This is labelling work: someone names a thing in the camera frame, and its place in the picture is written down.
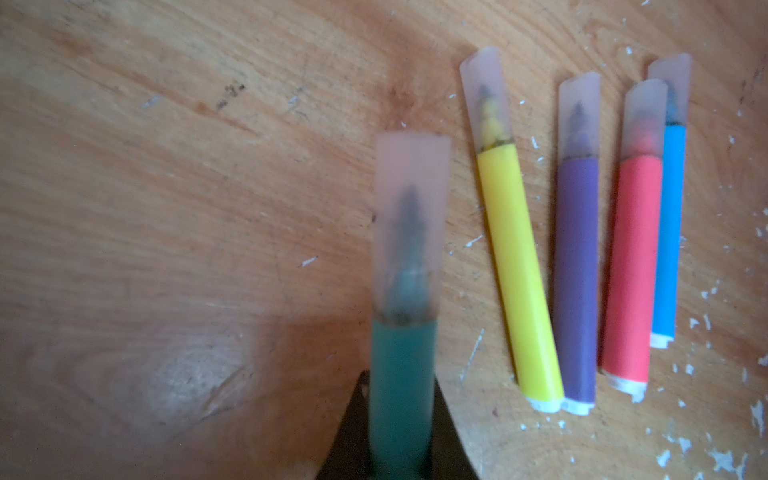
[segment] wooden table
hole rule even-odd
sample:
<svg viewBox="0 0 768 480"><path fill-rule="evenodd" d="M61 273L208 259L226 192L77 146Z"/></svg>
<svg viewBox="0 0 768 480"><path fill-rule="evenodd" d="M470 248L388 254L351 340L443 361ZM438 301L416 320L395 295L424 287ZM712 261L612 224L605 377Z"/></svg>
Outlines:
<svg viewBox="0 0 768 480"><path fill-rule="evenodd" d="M715 452L768 478L766 25L762 0L4 1L0 478L312 478L369 365L374 138L403 129L453 139L437 374L482 478L740 478ZM458 64L486 45L547 283L559 82L603 76L604 260L624 94L694 57L679 336L641 404L598 378L589 417L546 416L510 379L465 247Z"/></svg>

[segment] paint chip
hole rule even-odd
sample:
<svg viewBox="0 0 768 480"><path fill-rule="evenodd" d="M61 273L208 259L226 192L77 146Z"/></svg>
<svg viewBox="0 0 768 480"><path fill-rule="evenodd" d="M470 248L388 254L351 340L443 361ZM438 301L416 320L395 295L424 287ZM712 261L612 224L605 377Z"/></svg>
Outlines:
<svg viewBox="0 0 768 480"><path fill-rule="evenodd" d="M481 239L481 238L483 238L483 237L485 237L485 235L484 235L484 234L481 234L481 235L480 235L480 237L477 237L477 238L475 238L475 239L472 239L472 240L470 240L469 242L467 242L467 244L466 244L466 245L464 245L464 247L466 247L466 248L472 248L472 245L474 245L476 241L480 240L480 239Z"/></svg>
<svg viewBox="0 0 768 480"><path fill-rule="evenodd" d="M685 454L688 453L688 450L690 450L692 443L689 439L684 439L683 437L678 438L677 443L680 444L680 450L683 451L683 458L685 458Z"/></svg>
<svg viewBox="0 0 768 480"><path fill-rule="evenodd" d="M715 461L715 466L713 468L715 472L725 470L726 472L734 473L736 471L736 469L733 467L733 452L730 450L728 452L722 453L713 449L712 452L707 452L707 455L712 457Z"/></svg>
<svg viewBox="0 0 768 480"><path fill-rule="evenodd" d="M145 104L141 105L141 110L146 110L146 109L148 109L148 108L149 108L149 107L151 107L152 105L154 105L154 104L156 104L157 102L159 102L159 101L160 101L160 99L161 99L161 96L160 96L160 95L155 95L155 96L154 96L154 97L152 97L152 98L151 98L151 99L150 99L150 100L149 100L147 103L145 103Z"/></svg>
<svg viewBox="0 0 768 480"><path fill-rule="evenodd" d="M309 258L309 259L307 259L307 260L304 260L304 261L301 263L301 266L300 266L299 268L304 268L305 266L309 265L310 263L314 262L315 260L317 260L317 255L315 255L314 257L312 257L312 258Z"/></svg>
<svg viewBox="0 0 768 480"><path fill-rule="evenodd" d="M667 463L670 461L670 458L672 457L672 454L669 450L664 450L664 453L656 457L656 461L659 463L659 466L661 468L666 468Z"/></svg>
<svg viewBox="0 0 768 480"><path fill-rule="evenodd" d="M763 433L766 431L765 420L763 419L763 401L757 400L757 403L750 405L752 410L752 427L757 427L757 431L760 432L760 438L763 437Z"/></svg>

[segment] marker barrel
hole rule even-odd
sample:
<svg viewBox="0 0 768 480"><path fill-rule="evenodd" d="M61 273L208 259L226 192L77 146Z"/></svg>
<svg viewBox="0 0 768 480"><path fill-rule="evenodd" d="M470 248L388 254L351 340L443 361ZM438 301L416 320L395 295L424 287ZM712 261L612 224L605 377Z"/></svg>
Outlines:
<svg viewBox="0 0 768 480"><path fill-rule="evenodd" d="M656 266L654 324L650 346L666 349L674 340L677 315L677 264L680 259L680 223L683 217L685 170L683 125L668 125L664 132L664 179Z"/></svg>
<svg viewBox="0 0 768 480"><path fill-rule="evenodd" d="M563 408L594 407L598 353L598 159L558 169L552 323L565 390Z"/></svg>

